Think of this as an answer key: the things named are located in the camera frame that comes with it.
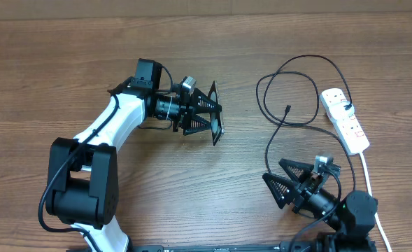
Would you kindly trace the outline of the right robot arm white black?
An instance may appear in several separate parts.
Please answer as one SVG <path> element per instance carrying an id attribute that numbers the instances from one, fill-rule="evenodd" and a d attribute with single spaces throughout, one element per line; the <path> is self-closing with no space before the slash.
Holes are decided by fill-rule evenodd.
<path id="1" fill-rule="evenodd" d="M 292 211 L 308 211 L 315 222 L 298 232 L 301 236 L 320 222 L 334 231 L 320 232 L 312 241 L 282 242 L 282 251 L 375 251 L 369 232 L 374 228 L 378 200 L 369 193 L 354 190 L 341 197 L 340 166 L 333 158 L 318 155 L 314 164 L 281 159 L 279 165 L 287 177 L 272 173 L 262 175 L 279 208 L 292 204 Z"/>

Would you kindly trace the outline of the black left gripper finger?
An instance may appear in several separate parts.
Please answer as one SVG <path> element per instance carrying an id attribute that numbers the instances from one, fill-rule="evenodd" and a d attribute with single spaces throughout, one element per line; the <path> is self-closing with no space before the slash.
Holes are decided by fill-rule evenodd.
<path id="1" fill-rule="evenodd" d="M 183 117 L 183 135 L 187 136 L 211 129 L 211 123 L 196 114 L 187 114 Z"/>
<path id="2" fill-rule="evenodd" d="M 196 113 L 219 113 L 222 111 L 222 107 L 219 103 L 213 101 L 198 88 L 195 88 L 194 92 L 191 94 L 190 106 Z"/>

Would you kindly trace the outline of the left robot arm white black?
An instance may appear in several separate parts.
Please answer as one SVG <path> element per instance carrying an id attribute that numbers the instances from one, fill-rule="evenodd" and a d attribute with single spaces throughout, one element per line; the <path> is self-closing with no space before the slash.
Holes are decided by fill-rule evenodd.
<path id="1" fill-rule="evenodd" d="M 167 68 L 139 59 L 135 74 L 109 90 L 111 100 L 100 116 L 72 139 L 57 138 L 50 147 L 47 186 L 38 204 L 41 227 L 54 233 L 78 232 L 88 251 L 132 251 L 131 238 L 115 217 L 119 201 L 118 151 L 147 118 L 168 121 L 183 135 L 211 131 L 217 143 L 225 130 L 218 87 L 196 88 L 186 76 L 159 87 Z"/>

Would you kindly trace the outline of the black Samsung Galaxy phone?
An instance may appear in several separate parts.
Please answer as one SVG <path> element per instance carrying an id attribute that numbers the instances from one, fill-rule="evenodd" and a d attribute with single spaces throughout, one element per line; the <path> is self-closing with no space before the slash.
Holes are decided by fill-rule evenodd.
<path id="1" fill-rule="evenodd" d="M 218 92 L 218 84 L 216 81 L 213 81 L 208 98 L 215 102 L 217 105 L 220 105 L 220 96 Z M 215 146 L 220 140 L 220 137 L 225 133 L 223 118 L 222 118 L 222 107 L 216 108 L 215 112 L 210 112 L 211 119 L 211 132 L 213 145 Z"/>

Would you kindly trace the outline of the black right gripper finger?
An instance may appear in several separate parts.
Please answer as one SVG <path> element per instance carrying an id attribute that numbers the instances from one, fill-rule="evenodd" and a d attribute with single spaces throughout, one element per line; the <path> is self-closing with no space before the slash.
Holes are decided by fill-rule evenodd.
<path id="1" fill-rule="evenodd" d="M 288 174 L 288 176 L 289 178 L 285 178 L 272 173 L 262 175 L 262 179 L 280 209 L 292 203 L 301 194 L 299 178 L 294 174 Z"/>
<path id="2" fill-rule="evenodd" d="M 283 168 L 285 173 L 293 180 L 297 182 L 304 182 L 312 173 L 317 174 L 313 171 L 314 164 L 308 164 L 304 162 L 297 162 L 293 160 L 281 159 L 279 165 Z M 341 171 L 340 166 L 331 163 L 327 165 L 327 169 L 319 174 L 323 176 L 332 172 L 336 176 L 339 176 Z"/>

